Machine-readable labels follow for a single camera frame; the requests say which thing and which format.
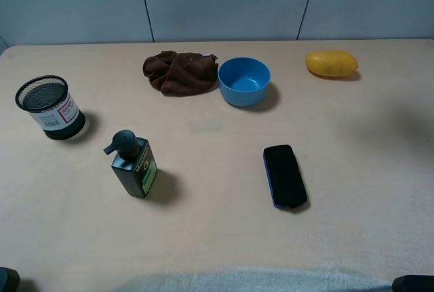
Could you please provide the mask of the yellow mango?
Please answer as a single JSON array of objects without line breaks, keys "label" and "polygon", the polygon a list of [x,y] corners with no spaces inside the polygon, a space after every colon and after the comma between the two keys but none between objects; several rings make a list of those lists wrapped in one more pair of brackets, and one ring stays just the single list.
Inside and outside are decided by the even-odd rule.
[{"label": "yellow mango", "polygon": [[305,64],[313,74],[331,78],[348,77],[359,68],[357,59],[341,50],[313,51],[306,55]]}]

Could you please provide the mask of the dark pump bottle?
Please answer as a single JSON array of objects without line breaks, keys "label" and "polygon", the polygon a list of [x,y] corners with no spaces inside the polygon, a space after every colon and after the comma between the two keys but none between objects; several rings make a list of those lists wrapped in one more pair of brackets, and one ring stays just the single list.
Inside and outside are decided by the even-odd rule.
[{"label": "dark pump bottle", "polygon": [[127,129],[118,131],[105,154],[116,152],[112,170],[130,196],[145,198],[157,174],[157,164],[149,141]]}]

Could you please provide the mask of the grey cloth at table edge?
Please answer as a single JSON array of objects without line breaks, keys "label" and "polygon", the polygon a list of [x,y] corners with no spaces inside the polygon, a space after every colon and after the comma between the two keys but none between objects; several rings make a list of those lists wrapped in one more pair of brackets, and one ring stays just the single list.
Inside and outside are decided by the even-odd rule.
[{"label": "grey cloth at table edge", "polygon": [[133,278],[117,291],[391,291],[392,283],[344,270],[236,268],[164,272]]}]

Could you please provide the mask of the black whiteboard eraser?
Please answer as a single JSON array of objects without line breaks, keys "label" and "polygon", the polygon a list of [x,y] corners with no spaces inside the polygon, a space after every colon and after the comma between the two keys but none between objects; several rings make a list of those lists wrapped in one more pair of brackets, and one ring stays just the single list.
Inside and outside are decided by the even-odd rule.
[{"label": "black whiteboard eraser", "polygon": [[304,205],[307,191],[292,147],[288,144],[267,147],[263,159],[274,206],[295,209]]}]

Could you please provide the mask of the blue plastic bowl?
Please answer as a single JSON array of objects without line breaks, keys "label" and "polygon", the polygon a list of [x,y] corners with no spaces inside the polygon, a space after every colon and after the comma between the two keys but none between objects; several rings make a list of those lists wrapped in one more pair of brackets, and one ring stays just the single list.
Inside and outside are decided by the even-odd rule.
[{"label": "blue plastic bowl", "polygon": [[269,68],[254,58],[232,58],[218,69],[220,94],[233,106],[250,107],[260,103],[270,82]]}]

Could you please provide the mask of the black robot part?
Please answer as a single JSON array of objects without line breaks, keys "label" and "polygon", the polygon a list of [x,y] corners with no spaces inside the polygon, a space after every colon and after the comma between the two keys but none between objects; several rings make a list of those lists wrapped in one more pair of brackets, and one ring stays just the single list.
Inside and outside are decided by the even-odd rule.
[{"label": "black robot part", "polygon": [[393,281],[392,292],[434,292],[434,276],[400,276]]},{"label": "black robot part", "polygon": [[0,292],[16,292],[20,275],[13,269],[0,267]]}]

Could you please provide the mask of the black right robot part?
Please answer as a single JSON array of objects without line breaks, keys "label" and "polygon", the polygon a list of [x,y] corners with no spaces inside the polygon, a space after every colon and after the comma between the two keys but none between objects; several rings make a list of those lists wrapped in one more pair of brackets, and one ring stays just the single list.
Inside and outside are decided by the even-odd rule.
[{"label": "black right robot part", "polygon": [[400,276],[393,281],[392,292],[434,292],[434,276]]}]

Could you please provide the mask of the black mesh pen holder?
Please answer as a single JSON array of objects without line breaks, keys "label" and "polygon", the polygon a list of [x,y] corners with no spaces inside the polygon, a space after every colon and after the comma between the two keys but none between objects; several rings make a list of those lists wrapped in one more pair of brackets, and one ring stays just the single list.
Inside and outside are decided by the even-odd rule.
[{"label": "black mesh pen holder", "polygon": [[67,140],[84,128],[85,116],[62,77],[44,75],[31,79],[16,92],[15,103],[52,140]]}]

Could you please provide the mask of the black left robot part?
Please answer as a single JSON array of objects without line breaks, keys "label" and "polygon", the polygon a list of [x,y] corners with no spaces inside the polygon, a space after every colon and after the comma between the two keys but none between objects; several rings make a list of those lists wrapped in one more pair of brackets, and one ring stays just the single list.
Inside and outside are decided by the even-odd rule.
[{"label": "black left robot part", "polygon": [[20,275],[13,269],[0,267],[0,292],[16,292]]}]

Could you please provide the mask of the brown cloth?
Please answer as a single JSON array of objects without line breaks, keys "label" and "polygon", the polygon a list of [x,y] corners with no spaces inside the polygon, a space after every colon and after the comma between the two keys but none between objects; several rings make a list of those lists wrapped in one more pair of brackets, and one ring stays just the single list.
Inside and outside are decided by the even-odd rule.
[{"label": "brown cloth", "polygon": [[214,54],[162,51],[142,66],[150,85],[168,97],[197,96],[213,91],[218,82]]}]

